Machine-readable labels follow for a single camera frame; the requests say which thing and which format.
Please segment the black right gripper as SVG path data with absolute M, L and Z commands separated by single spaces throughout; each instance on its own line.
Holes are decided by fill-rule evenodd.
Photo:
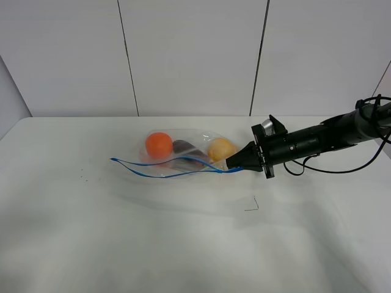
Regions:
M 288 134 L 288 131 L 274 116 L 269 115 L 268 119 L 273 122 L 275 134 L 265 136 L 262 125 L 254 125 L 252 132 L 255 141 L 249 142 L 242 150 L 225 160 L 229 170 L 264 172 L 267 179 L 274 177 L 274 163 L 271 159 L 271 149 L 279 139 L 283 139 Z

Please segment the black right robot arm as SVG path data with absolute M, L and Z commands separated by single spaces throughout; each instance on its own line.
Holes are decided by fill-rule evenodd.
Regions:
M 360 99 L 355 110 L 322 121 L 295 132 L 272 115 L 262 124 L 252 127 L 254 140 L 226 159 L 229 170 L 264 172 L 274 177 L 274 166 L 287 162 L 307 169 L 307 161 L 322 153 L 350 148 L 368 140 L 390 143 L 390 98 L 378 95 Z

